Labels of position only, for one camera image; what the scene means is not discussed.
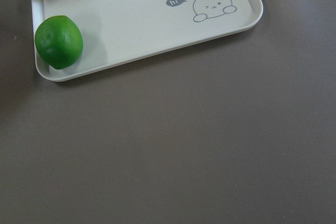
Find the tabletop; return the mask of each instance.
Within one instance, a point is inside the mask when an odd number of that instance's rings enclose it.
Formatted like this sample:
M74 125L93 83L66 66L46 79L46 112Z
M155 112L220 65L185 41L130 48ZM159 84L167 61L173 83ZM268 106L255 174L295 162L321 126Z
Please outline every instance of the tabletop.
M335 0L66 82L0 0L0 223L335 223Z

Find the white tray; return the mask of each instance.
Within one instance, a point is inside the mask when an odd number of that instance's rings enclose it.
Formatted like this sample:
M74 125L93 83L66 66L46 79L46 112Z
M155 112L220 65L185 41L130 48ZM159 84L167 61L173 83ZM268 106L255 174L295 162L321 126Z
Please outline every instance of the white tray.
M37 71L65 81L252 28L261 0L31 0L34 34L41 22L66 15L84 48L72 66L55 70L35 50Z

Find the cartoon rabbit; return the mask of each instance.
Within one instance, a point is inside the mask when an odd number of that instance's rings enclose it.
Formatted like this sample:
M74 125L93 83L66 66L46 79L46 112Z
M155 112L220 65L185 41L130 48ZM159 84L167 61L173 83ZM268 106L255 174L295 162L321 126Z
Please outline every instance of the cartoon rabbit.
M237 7L232 5L232 0L194 0L193 9L196 14L195 22L237 11Z

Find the speech bubble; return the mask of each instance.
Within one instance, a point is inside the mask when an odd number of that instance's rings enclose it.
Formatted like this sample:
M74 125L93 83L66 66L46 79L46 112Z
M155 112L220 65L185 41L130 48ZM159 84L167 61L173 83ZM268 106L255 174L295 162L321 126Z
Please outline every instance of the speech bubble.
M167 0L166 4L167 6L178 6L181 5L183 2L187 2L187 0Z

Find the lemon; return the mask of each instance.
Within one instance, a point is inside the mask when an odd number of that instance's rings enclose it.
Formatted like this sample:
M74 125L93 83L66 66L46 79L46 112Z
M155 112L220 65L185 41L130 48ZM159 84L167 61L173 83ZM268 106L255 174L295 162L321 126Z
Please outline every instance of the lemon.
M74 64L83 50L83 38L77 25L67 16L43 21L35 32L35 46L41 58L55 69Z

